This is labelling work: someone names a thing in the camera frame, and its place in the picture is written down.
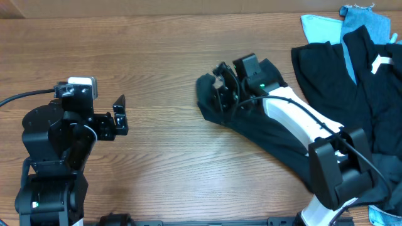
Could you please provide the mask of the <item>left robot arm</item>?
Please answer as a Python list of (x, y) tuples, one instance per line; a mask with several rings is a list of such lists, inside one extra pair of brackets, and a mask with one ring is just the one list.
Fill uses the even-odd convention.
[(126, 99), (113, 113), (96, 114), (86, 91), (57, 92), (49, 104), (23, 118), (28, 151), (15, 199), (20, 225), (74, 225), (84, 217), (88, 182), (84, 169), (97, 141), (128, 134)]

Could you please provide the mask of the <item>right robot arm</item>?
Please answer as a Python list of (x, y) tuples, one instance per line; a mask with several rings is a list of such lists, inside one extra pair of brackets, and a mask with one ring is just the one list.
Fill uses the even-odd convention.
[(269, 60), (255, 54), (218, 64), (197, 80), (205, 119), (237, 131), (291, 168), (313, 196), (292, 225), (343, 225), (378, 181), (361, 128), (311, 108)]

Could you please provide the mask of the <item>dark green t-shirt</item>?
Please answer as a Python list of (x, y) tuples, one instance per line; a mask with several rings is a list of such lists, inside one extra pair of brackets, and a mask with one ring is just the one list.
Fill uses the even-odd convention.
[(206, 121), (228, 127), (243, 135), (267, 153), (289, 167), (301, 179), (308, 191), (312, 191), (307, 148), (278, 121), (260, 110), (238, 109), (235, 116), (223, 108), (221, 93), (214, 87), (216, 78), (206, 73), (195, 83), (197, 105)]

